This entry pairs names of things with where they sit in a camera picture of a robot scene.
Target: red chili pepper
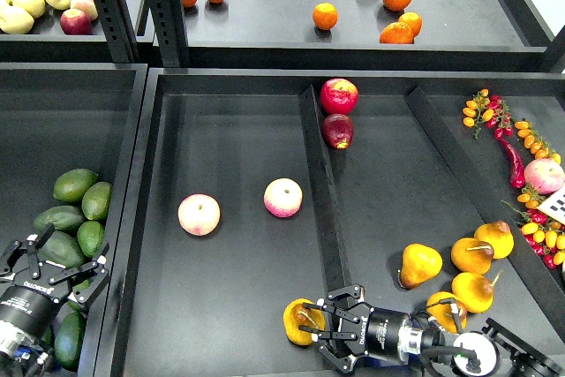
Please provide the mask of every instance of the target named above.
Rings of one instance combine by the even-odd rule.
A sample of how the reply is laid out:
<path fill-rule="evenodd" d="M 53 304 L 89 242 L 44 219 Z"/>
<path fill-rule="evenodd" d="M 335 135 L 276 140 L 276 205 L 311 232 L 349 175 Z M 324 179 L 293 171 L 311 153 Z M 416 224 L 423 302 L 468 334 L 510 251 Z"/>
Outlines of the red chili pepper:
<path fill-rule="evenodd" d="M 546 267 L 548 267 L 549 269 L 554 269 L 557 266 L 554 264 L 554 256 L 553 255 L 545 255 L 544 256 L 544 264 L 546 264 Z"/>
<path fill-rule="evenodd" d="M 537 209 L 528 209 L 527 214 L 530 216 L 532 222 L 536 224 L 546 225 L 547 223 L 547 215 L 543 212 L 538 211 Z"/>
<path fill-rule="evenodd" d="M 515 189 L 521 189 L 526 184 L 522 158 L 518 151 L 504 138 L 500 138 L 498 141 L 504 146 L 504 150 L 510 159 L 510 185 Z"/>
<path fill-rule="evenodd" d="M 543 255 L 546 251 L 544 249 L 544 246 L 542 245 L 538 245 L 536 244 L 535 246 L 531 247 L 533 249 L 533 251 L 536 253 L 536 255 L 541 256 Z"/>
<path fill-rule="evenodd" d="M 494 130 L 494 138 L 497 140 L 502 139 L 502 137 L 504 136 L 504 129 L 503 128 L 497 128 L 496 130 Z"/>
<path fill-rule="evenodd" d="M 498 123 L 496 122 L 496 118 L 491 118 L 488 121 L 486 121 L 486 128 L 493 128 L 497 125 Z"/>

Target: red apple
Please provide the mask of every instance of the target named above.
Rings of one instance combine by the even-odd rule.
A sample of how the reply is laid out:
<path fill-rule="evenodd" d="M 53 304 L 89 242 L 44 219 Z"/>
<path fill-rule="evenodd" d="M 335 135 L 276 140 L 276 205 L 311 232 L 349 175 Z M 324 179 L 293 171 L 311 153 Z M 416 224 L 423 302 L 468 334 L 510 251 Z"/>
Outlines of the red apple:
<path fill-rule="evenodd" d="M 178 207 L 181 227 L 194 236 L 206 236 L 220 221 L 220 206 L 207 194 L 192 194 Z"/>
<path fill-rule="evenodd" d="M 560 164 L 550 158 L 534 159 L 525 170 L 526 183 L 536 189 L 539 194 L 558 191 L 565 184 L 565 172 Z"/>
<path fill-rule="evenodd" d="M 321 125 L 324 140 L 335 149 L 347 149 L 353 140 L 353 123 L 344 114 L 328 115 Z"/>
<path fill-rule="evenodd" d="M 359 91 L 347 79 L 330 79 L 321 88 L 321 107 L 328 114 L 349 114 L 359 98 Z"/>
<path fill-rule="evenodd" d="M 68 35 L 92 35 L 90 18 L 79 9 L 67 9 L 63 12 L 61 29 Z"/>
<path fill-rule="evenodd" d="M 279 178 L 267 186 L 263 202 L 274 216 L 288 218 L 300 209 L 302 189 L 290 178 Z"/>

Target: pink apple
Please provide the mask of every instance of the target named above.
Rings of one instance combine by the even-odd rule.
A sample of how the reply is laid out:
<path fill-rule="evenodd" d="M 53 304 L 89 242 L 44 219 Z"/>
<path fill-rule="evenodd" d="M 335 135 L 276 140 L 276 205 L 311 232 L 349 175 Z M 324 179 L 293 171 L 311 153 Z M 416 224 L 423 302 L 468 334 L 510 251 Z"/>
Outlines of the pink apple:
<path fill-rule="evenodd" d="M 91 21 L 98 18 L 98 11 L 94 5 L 94 0 L 71 0 L 71 9 L 80 9 L 88 15 Z"/>
<path fill-rule="evenodd" d="M 194 236 L 206 236 L 220 222 L 220 206 L 207 194 L 191 194 L 178 207 L 181 227 Z"/>
<path fill-rule="evenodd" d="M 67 9 L 61 15 L 61 29 L 69 35 L 92 35 L 92 24 L 86 12 Z"/>
<path fill-rule="evenodd" d="M 347 79 L 330 79 L 321 88 L 321 107 L 328 114 L 349 114 L 359 98 L 359 91 Z"/>
<path fill-rule="evenodd" d="M 293 216 L 302 204 L 302 189 L 290 178 L 271 182 L 263 196 L 268 212 L 279 218 Z"/>
<path fill-rule="evenodd" d="M 565 184 L 565 172 L 560 164 L 550 158 L 535 159 L 525 170 L 526 183 L 536 189 L 539 194 L 558 191 Z"/>

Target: yellow cherry tomato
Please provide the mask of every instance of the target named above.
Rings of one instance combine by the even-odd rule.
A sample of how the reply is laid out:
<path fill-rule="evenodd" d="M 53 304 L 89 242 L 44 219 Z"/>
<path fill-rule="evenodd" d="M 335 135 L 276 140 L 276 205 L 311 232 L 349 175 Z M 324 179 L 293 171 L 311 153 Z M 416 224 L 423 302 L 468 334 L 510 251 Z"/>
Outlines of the yellow cherry tomato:
<path fill-rule="evenodd" d="M 559 249 L 560 251 L 565 249 L 565 236 L 563 236 L 563 235 L 557 236 L 557 240 L 555 241 L 555 245 L 557 246 L 557 249 Z"/>
<path fill-rule="evenodd" d="M 550 249 L 557 243 L 557 233 L 553 230 L 546 231 L 546 246 Z"/>
<path fill-rule="evenodd" d="M 476 117 L 477 116 L 477 112 L 471 108 L 463 108 L 463 114 L 467 117 Z"/>
<path fill-rule="evenodd" d="M 537 200 L 530 200 L 529 202 L 524 203 L 524 206 L 528 209 L 538 209 L 539 202 Z"/>
<path fill-rule="evenodd" d="M 529 193 L 522 193 L 520 196 L 517 197 L 518 202 L 529 202 L 531 199 L 531 195 Z"/>
<path fill-rule="evenodd" d="M 485 112 L 483 112 L 483 119 L 485 121 L 490 121 L 493 115 L 494 115 L 494 111 L 492 109 L 487 109 Z"/>
<path fill-rule="evenodd" d="M 540 149 L 538 152 L 536 152 L 536 159 L 542 159 L 542 158 L 547 158 L 549 156 L 549 152 L 547 152 L 547 149 Z"/>
<path fill-rule="evenodd" d="M 554 264 L 561 265 L 565 261 L 565 252 L 558 252 L 554 256 Z"/>
<path fill-rule="evenodd" d="M 528 134 L 524 139 L 524 147 L 529 149 L 531 145 L 533 145 L 534 141 L 536 141 L 535 136 L 533 136 L 533 134 Z"/>
<path fill-rule="evenodd" d="M 527 121 L 516 121 L 514 123 L 514 126 L 518 130 L 527 130 L 530 128 L 530 123 L 528 123 Z"/>
<path fill-rule="evenodd" d="M 554 161 L 556 161 L 558 164 L 561 165 L 561 155 L 555 153 L 555 154 L 551 155 L 551 159 L 553 159 Z"/>
<path fill-rule="evenodd" d="M 531 238 L 533 238 L 534 242 L 541 243 L 546 239 L 546 233 L 543 230 L 537 230 L 534 231 L 534 233 L 531 235 Z"/>
<path fill-rule="evenodd" d="M 541 141 L 536 141 L 533 145 L 531 145 L 530 147 L 530 152 L 535 155 L 536 152 L 538 152 L 541 149 Z"/>
<path fill-rule="evenodd" d="M 539 227 L 535 222 L 528 222 L 522 226 L 521 230 L 522 234 L 533 234 L 538 230 L 538 228 Z"/>
<path fill-rule="evenodd" d="M 475 120 L 473 118 L 466 117 L 463 119 L 463 125 L 465 127 L 472 127 L 473 125 L 475 125 Z"/>
<path fill-rule="evenodd" d="M 521 137 L 523 139 L 524 137 L 526 137 L 530 133 L 531 133 L 531 130 L 529 128 L 524 128 L 523 130 L 520 130 L 518 132 L 518 137 Z"/>

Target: yellow pear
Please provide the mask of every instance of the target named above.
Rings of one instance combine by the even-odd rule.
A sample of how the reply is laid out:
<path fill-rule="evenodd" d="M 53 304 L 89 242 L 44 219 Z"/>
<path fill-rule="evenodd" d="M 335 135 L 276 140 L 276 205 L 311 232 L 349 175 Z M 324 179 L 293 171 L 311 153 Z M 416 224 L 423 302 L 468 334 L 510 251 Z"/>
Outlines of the yellow pear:
<path fill-rule="evenodd" d="M 485 274 L 493 262 L 493 246 L 476 238 L 460 238 L 451 248 L 451 261 L 461 271 Z"/>
<path fill-rule="evenodd" d="M 476 273 L 461 273 L 451 282 L 451 291 L 460 298 L 470 313 L 483 313 L 494 301 L 494 285 L 500 273 L 491 283 L 486 277 Z"/>
<path fill-rule="evenodd" d="M 514 237 L 510 227 L 504 221 L 483 224 L 475 231 L 475 238 L 493 246 L 494 258 L 506 258 L 514 249 Z"/>
<path fill-rule="evenodd" d="M 442 266 L 440 253 L 432 247 L 419 243 L 408 245 L 403 252 L 399 283 L 405 289 L 414 289 L 437 276 Z"/>
<path fill-rule="evenodd" d="M 457 309 L 459 310 L 459 316 L 461 317 L 461 327 L 465 329 L 467 327 L 467 308 L 461 299 L 459 299 L 453 293 L 448 291 L 438 291 L 434 293 L 426 302 L 426 306 L 430 306 L 438 303 L 439 301 L 447 298 L 454 298 L 456 300 Z M 435 317 L 435 319 L 450 333 L 457 333 L 457 326 L 453 320 L 453 315 L 451 313 L 450 304 L 439 304 L 432 307 L 427 307 L 427 311 Z"/>

